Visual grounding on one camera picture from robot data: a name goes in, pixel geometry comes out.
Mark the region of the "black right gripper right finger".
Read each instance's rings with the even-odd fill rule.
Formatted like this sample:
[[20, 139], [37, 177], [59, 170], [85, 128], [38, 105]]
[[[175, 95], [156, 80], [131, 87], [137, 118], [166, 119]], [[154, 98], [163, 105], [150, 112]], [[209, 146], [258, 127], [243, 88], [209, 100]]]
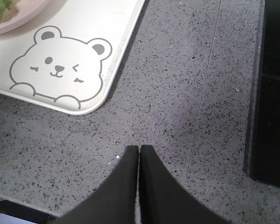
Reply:
[[139, 197], [143, 224], [226, 224], [169, 173], [154, 147], [140, 148]]

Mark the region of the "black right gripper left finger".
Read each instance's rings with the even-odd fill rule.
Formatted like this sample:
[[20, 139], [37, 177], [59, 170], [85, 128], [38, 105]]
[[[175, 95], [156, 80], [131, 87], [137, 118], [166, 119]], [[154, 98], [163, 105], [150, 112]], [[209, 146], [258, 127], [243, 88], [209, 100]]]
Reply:
[[139, 148], [127, 146], [117, 166], [86, 200], [56, 224], [134, 224]]

